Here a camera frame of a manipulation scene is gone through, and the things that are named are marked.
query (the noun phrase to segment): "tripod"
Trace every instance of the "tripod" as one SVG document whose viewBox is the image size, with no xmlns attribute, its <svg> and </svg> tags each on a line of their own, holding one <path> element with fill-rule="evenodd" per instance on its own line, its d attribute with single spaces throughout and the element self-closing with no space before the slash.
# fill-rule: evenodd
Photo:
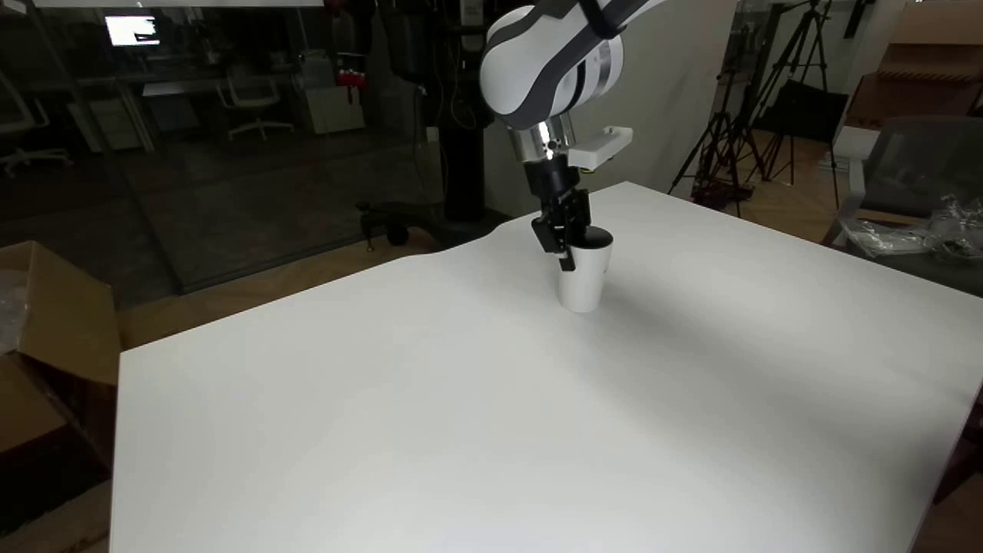
<svg viewBox="0 0 983 553">
<path fill-rule="evenodd" d="M 709 117 L 700 141 L 688 150 L 682 168 L 677 171 L 672 177 L 672 188 L 669 193 L 678 188 L 678 180 L 688 175 L 691 164 L 697 161 L 697 175 L 693 175 L 693 204 L 700 206 L 711 206 L 711 209 L 723 209 L 727 204 L 742 204 L 749 200 L 749 188 L 740 188 L 740 175 L 738 175 L 738 161 L 740 161 L 740 147 L 738 141 L 747 137 L 747 131 L 738 128 L 727 104 L 731 104 L 731 93 L 733 93 L 733 77 L 738 77 L 738 61 L 731 61 L 720 79 L 724 82 L 724 93 L 723 93 L 723 104 L 720 112 Z"/>
<path fill-rule="evenodd" d="M 751 101 L 751 112 L 749 112 L 751 125 L 775 128 L 775 141 L 766 150 L 769 166 L 758 166 L 766 180 L 775 177 L 775 166 L 778 166 L 778 155 L 782 147 L 782 137 L 788 137 L 788 177 L 796 177 L 796 141 L 788 131 L 788 125 L 796 124 L 796 113 L 788 113 L 796 98 L 788 98 L 786 89 L 778 93 L 778 98 L 775 98 L 778 82 L 786 82 L 788 77 L 796 77 L 796 71 L 798 71 L 798 82 L 805 82 L 808 71 L 817 69 L 819 71 L 819 94 L 828 93 L 824 27 L 825 27 L 831 2 L 825 0 L 819 6 L 819 0 L 805 0 L 805 2 L 786 6 L 782 12 L 798 8 L 798 6 L 808 6 L 808 8 L 802 12 L 788 43 L 778 56 L 769 79 L 761 82 L 761 89 Z"/>
</svg>

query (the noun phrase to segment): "white tabletop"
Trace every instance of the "white tabletop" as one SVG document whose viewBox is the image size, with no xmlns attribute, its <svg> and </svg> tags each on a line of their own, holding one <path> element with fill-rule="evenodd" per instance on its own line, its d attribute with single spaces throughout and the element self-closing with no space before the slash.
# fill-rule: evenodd
<svg viewBox="0 0 983 553">
<path fill-rule="evenodd" d="M 116 553 L 896 553 L 983 301 L 645 188 L 592 317 L 527 222 L 122 356 Z"/>
</svg>

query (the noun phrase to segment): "desk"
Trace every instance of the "desk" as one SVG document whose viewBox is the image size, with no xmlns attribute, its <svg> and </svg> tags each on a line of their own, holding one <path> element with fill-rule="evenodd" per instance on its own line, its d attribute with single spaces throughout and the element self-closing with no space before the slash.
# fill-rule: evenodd
<svg viewBox="0 0 983 553">
<path fill-rule="evenodd" d="M 619 186 L 592 317 L 527 222 L 128 350 L 114 553 L 896 553 L 983 301 Z"/>
</svg>

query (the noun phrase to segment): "paper cup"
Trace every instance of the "paper cup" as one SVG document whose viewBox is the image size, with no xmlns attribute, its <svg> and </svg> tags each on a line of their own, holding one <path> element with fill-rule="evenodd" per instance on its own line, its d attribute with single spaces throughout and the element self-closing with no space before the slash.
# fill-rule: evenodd
<svg viewBox="0 0 983 553">
<path fill-rule="evenodd" d="M 589 313 L 605 295 L 614 236 L 589 228 L 584 244 L 572 244 L 574 271 L 558 271 L 558 301 L 574 313 Z"/>
</svg>

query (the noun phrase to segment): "office chair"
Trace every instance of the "office chair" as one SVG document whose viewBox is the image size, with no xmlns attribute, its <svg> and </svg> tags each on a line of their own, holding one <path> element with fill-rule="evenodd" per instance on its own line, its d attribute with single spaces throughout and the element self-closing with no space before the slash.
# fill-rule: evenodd
<svg viewBox="0 0 983 553">
<path fill-rule="evenodd" d="M 888 119 L 871 155 L 851 161 L 848 198 L 825 231 L 825 245 L 861 255 L 848 241 L 851 222 L 919 226 L 939 211 L 949 198 L 983 200 L 983 119 L 970 117 L 906 117 Z M 970 295 L 983 295 L 983 265 L 925 255 L 879 255 L 922 281 L 935 281 Z"/>
<path fill-rule="evenodd" d="M 36 117 L 35 117 L 23 94 L 9 82 L 5 74 L 0 74 L 0 135 L 28 135 L 45 125 L 50 125 L 45 112 L 36 104 Z M 11 177 L 19 166 L 30 166 L 36 161 L 70 166 L 70 157 L 61 147 L 45 147 L 45 150 L 14 147 L 11 155 L 0 157 L 0 166 Z"/>
<path fill-rule="evenodd" d="M 285 128 L 295 131 L 291 124 L 282 119 L 265 119 L 260 113 L 274 104 L 278 104 L 278 89 L 269 77 L 259 77 L 259 74 L 237 74 L 226 77 L 225 82 L 218 82 L 218 101 L 226 112 L 250 112 L 254 113 L 253 124 L 244 124 L 237 128 L 226 131 L 226 137 L 232 141 L 244 131 L 259 131 L 267 141 L 267 128 Z"/>
</svg>

